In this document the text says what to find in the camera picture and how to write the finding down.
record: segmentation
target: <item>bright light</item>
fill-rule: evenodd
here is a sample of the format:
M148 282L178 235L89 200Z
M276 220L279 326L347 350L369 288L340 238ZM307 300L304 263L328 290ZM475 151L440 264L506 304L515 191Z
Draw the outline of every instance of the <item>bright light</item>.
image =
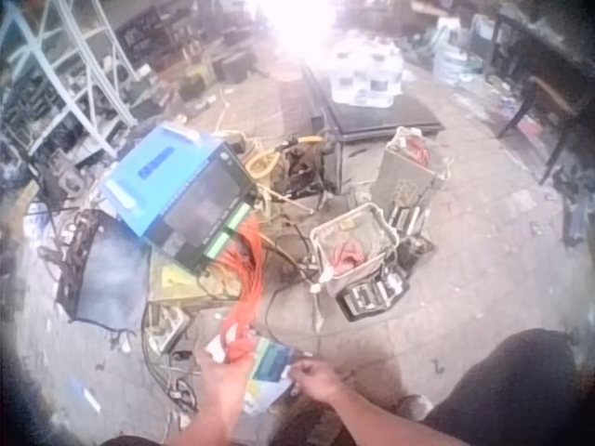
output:
M275 30L279 44L293 56L316 57L335 23L333 0L250 0Z

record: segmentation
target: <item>hand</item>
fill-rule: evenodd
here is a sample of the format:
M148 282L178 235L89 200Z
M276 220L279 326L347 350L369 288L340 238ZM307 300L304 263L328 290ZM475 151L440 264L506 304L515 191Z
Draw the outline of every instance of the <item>hand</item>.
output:
M231 364L218 364L202 349L194 358L203 370L205 410L220 417L231 432L244 407L245 386L254 367L254 354L247 353Z
M298 361L291 366L289 376L311 398L330 405L346 389L335 370L323 361Z

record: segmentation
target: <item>white metal shelving rack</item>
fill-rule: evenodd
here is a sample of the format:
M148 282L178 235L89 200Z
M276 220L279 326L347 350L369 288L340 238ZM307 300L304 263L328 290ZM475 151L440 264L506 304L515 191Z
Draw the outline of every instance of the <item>white metal shelving rack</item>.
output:
M20 7L13 2L5 2L4 18L0 24L0 48L7 36L11 32L14 32L16 27L21 33L25 45L16 49L7 57L7 62L11 67L13 80L19 78L21 72L29 63L30 57L33 57L39 64L41 71L54 86L65 103L62 110L51 119L49 124L40 132L40 135L33 140L33 143L27 147L23 147L23 149L29 152L30 155L33 155L51 131L54 130L69 113L72 113L96 143L94 146L96 149L94 151L85 151L82 156L77 156L76 153L73 155L73 161L78 163L83 161L87 156L90 156L93 152L101 149L105 150L113 158L116 157L117 150L108 142L108 136L113 131L118 121L122 121L129 127L137 123L137 120L130 113L130 110L121 98L122 86L118 81L118 66L121 65L126 69L129 74L129 79L138 80L139 77L130 65L123 49L120 47L120 44L105 17L103 9L99 4L99 0L90 0L96 13L95 23L99 26L94 27L91 30L85 30L84 32L81 31L73 14L73 4L75 1L76 0L37 0L35 2L29 2L30 4L35 5L37 12L41 12L37 32L33 31ZM89 4L89 0L78 1L85 1L87 5ZM53 14L54 17L59 17L61 25L54 27L52 30L47 30L46 24L50 13ZM44 50L44 42L46 42L47 39L54 38L62 32L66 33L68 39L70 39L72 47L50 61L48 54ZM111 45L111 64L107 67L104 67L99 63L96 55L88 44L90 39L99 34L107 36ZM59 71L62 64L65 64L68 60L76 56L80 57L86 66L86 86L77 92L73 92L60 79ZM95 110L94 86L102 91L105 98L115 109L117 112L116 118L108 122L100 121ZM87 96L88 100L88 116L77 104L77 101L84 96Z

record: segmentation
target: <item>tiled floor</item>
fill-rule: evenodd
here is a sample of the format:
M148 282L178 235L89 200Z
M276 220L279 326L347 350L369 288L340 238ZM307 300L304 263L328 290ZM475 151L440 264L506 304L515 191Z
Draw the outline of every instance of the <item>tiled floor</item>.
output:
M323 299L325 324L316 335L311 297L298 285L277 297L268 324L287 344L315 351L351 372L354 385L382 404L407 392L438 402L507 336L586 323L595 289L587 247L562 244L559 195L538 186L534 173L507 151L506 140L495 140L488 125L456 104L453 89L412 70L417 80L405 91L443 121L446 130L438 141L454 159L452 179L436 195L427 226L437 254L413 277L403 301L381 316L348 323L334 300ZM258 92L248 97L250 82L258 84ZM229 94L231 112L221 128L234 123L235 116L245 119L240 126L250 137L270 132L262 136L282 138L283 118L271 101L275 82L258 78L238 85ZM258 116L246 117L247 111L238 117L241 104L255 98L269 104L267 125L258 126ZM212 125L220 110L210 112L203 119ZM371 145L364 158L346 161L346 179L374 178L381 153L382 144ZM161 440L171 406L144 368L138 337L130 338L128 354L110 350L100 328L65 321L52 301L52 281L35 255L27 256L26 271L31 279L18 315L18 352L60 414L57 419L86 442L121 432ZM262 313L269 299L270 292L257 324L265 333ZM100 413L84 400L76 382L95 396ZM263 444L263 426L272 426L270 417L245 419L237 437Z

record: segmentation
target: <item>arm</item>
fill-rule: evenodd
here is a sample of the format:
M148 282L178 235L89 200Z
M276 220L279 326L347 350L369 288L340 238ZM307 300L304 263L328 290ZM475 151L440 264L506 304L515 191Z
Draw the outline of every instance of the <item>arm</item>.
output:
M225 446L242 412L254 356L247 354L232 364L217 364L202 350L194 356L203 370L205 399L191 424L169 445Z
M360 446L463 445L462 441L392 415L347 388L321 361L299 361L292 378L315 400L330 404Z

